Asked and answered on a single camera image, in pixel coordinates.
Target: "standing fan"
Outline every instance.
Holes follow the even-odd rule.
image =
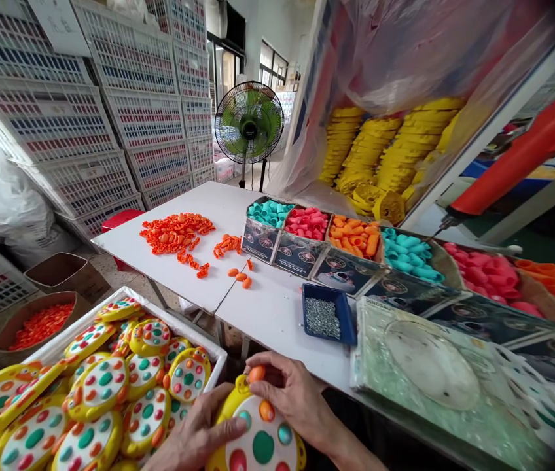
[[[214,129],[223,154],[243,164],[241,188],[245,188],[245,166],[262,160],[262,192],[266,158],[284,129],[284,113],[275,92],[260,82],[235,86],[219,103]]]

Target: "stacked crate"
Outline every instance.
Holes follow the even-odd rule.
[[[173,40],[193,186],[216,181],[204,0],[147,0]]]
[[[84,60],[53,51],[26,0],[0,2],[0,148],[85,241],[143,209]]]

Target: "cardboard tray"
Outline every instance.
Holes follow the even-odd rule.
[[[207,354],[210,357],[210,361],[213,363],[213,368],[210,379],[204,387],[204,391],[214,389],[227,362],[227,352],[208,337],[195,330],[195,327],[193,327],[189,321],[186,321],[186,319],[179,319],[170,315],[162,308],[142,297],[136,291],[125,286],[119,288],[115,293],[110,295],[110,297],[93,307],[89,312],[75,321],[70,327],[66,328],[66,330],[64,330],[61,334],[58,334],[52,341],[46,343],[46,345],[42,346],[32,355],[27,357],[24,362],[40,361],[44,365],[51,365],[61,360],[63,358],[63,352],[68,344],[72,342],[73,339],[81,332],[83,332],[83,330],[94,323],[96,313],[100,309],[111,302],[119,301],[127,296],[136,299],[142,305],[142,309],[146,313],[154,315],[162,322],[166,323],[173,330],[175,335],[184,336],[193,345],[201,345],[206,349]]]
[[[16,341],[16,332],[19,331],[24,323],[28,321],[36,312],[46,309],[55,304],[68,304],[75,303],[70,316],[65,320],[61,329],[55,334],[47,337],[44,340],[36,343],[35,345],[22,349],[22,350],[9,350],[9,347]],[[41,298],[34,299],[25,304],[18,310],[3,326],[0,331],[0,354],[5,355],[13,363],[19,363],[30,354],[36,351],[45,343],[53,340],[54,337],[60,335],[61,332],[70,327],[77,319],[80,319],[86,312],[92,308],[92,304],[82,298],[79,293],[75,291],[62,291],[52,294],[47,294]]]

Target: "red plastic piece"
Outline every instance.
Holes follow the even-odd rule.
[[[112,216],[110,219],[106,220],[101,227],[101,231],[110,231],[144,213],[144,211],[140,211],[139,209],[125,209],[125,211],[121,211],[117,215]],[[116,262],[116,268],[118,271],[135,271],[122,260],[119,260],[116,257],[114,257],[114,260]]]

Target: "wall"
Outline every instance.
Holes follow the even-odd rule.
[[[314,12],[313,1],[303,0],[228,0],[247,22],[245,34],[245,73],[250,80],[258,79],[260,44],[264,39],[288,62],[304,68],[310,49],[309,30]]]

